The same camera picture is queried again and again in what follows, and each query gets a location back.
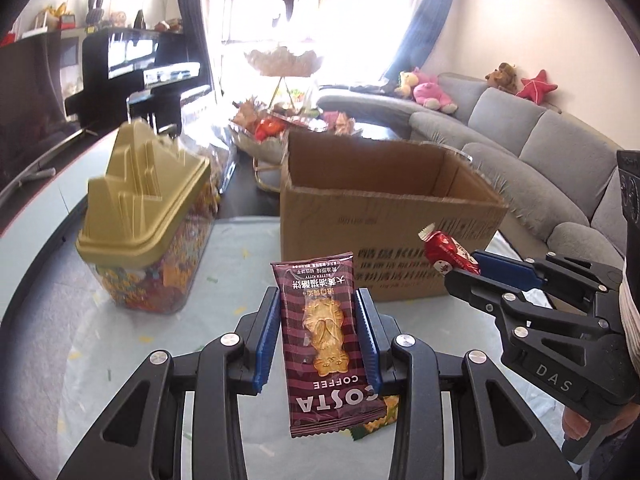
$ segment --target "open cardboard box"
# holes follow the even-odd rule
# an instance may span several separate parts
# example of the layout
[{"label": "open cardboard box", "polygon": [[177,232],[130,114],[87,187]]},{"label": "open cardboard box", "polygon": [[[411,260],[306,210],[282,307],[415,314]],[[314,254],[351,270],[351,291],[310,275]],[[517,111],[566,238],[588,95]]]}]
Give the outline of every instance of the open cardboard box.
[{"label": "open cardboard box", "polygon": [[280,189],[282,259],[352,251],[356,286],[379,301],[446,293],[425,226],[483,250],[507,211],[458,153],[404,140],[291,132]]}]

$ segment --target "sofa cushion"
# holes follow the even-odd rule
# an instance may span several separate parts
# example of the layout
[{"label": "sofa cushion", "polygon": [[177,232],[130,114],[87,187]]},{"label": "sofa cushion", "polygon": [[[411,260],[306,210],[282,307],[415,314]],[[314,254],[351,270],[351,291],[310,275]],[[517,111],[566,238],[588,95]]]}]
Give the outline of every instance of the sofa cushion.
[{"label": "sofa cushion", "polygon": [[626,220],[622,216],[620,174],[617,168],[613,171],[607,190],[593,214],[591,227],[604,234],[620,254],[626,253]]},{"label": "sofa cushion", "polygon": [[616,150],[580,124],[547,111],[533,128],[520,160],[556,184],[591,218],[616,167]]},{"label": "sofa cushion", "polygon": [[362,111],[384,110],[387,113],[401,114],[408,121],[411,114],[424,110],[418,103],[409,99],[400,99],[375,94],[360,94],[350,90],[326,89],[318,96],[318,107],[323,110],[346,112],[357,120],[362,120]]},{"label": "sofa cushion", "polygon": [[622,269],[622,256],[601,232],[591,227],[564,222],[556,226],[546,244],[550,250],[562,256],[591,260]]},{"label": "sofa cushion", "polygon": [[545,112],[531,101],[488,88],[469,118],[469,127],[494,140],[516,156]]},{"label": "sofa cushion", "polygon": [[486,81],[473,80],[444,73],[438,76],[438,84],[458,105],[453,116],[461,123],[467,124],[469,117],[482,93],[488,88]]},{"label": "sofa cushion", "polygon": [[463,147],[474,166],[510,204],[518,220],[543,242],[562,222],[588,226],[577,205],[544,176],[521,160],[484,144]]},{"label": "sofa cushion", "polygon": [[411,140],[441,142],[459,150],[470,142],[480,142],[497,150],[506,151],[500,144],[487,139],[483,134],[432,110],[413,114],[409,118],[409,125],[412,128]]}]

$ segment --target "costa coffee packet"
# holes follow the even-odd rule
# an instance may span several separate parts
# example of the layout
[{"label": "costa coffee packet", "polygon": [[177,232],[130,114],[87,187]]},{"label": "costa coffee packet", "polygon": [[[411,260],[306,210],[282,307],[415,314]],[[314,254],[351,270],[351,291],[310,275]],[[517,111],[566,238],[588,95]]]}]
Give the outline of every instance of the costa coffee packet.
[{"label": "costa coffee packet", "polygon": [[280,287],[291,436],[386,415],[367,384],[353,314],[353,253],[271,264]]},{"label": "costa coffee packet", "polygon": [[453,237],[442,231],[436,231],[435,224],[425,227],[418,236],[424,242],[424,256],[443,276],[452,269],[463,269],[480,274],[480,266],[476,259]]}]

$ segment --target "blue gripper pad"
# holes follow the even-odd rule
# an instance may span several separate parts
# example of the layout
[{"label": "blue gripper pad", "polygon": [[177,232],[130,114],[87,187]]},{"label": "blue gripper pad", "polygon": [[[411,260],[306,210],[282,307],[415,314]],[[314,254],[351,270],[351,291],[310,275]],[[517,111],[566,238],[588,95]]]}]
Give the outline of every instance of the blue gripper pad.
[{"label": "blue gripper pad", "polygon": [[354,311],[356,315],[356,327],[358,330],[358,342],[364,369],[367,375],[367,383],[373,387],[373,391],[378,393],[382,386],[382,374],[380,373],[380,354],[378,346],[374,341],[372,327],[369,322],[364,304],[359,294],[354,294]]},{"label": "blue gripper pad", "polygon": [[261,392],[262,387],[269,379],[271,362],[278,341],[278,330],[280,329],[280,294],[276,294],[269,305],[266,319],[262,326],[262,333],[255,351],[255,375],[254,389]]},{"label": "blue gripper pad", "polygon": [[527,262],[519,262],[486,251],[475,251],[472,256],[480,265],[480,275],[485,278],[524,291],[542,288],[544,281],[536,275],[533,266]]}]

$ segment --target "human hand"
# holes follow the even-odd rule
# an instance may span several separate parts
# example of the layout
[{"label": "human hand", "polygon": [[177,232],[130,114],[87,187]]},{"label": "human hand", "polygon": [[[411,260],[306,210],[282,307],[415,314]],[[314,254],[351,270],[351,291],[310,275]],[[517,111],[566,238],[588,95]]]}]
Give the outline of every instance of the human hand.
[{"label": "human hand", "polygon": [[[609,434],[614,434],[631,426],[640,415],[640,405],[630,402],[615,418]],[[578,415],[570,408],[564,408],[562,414],[562,429],[564,435],[573,440],[583,438],[589,433],[591,423],[581,415]]]}]

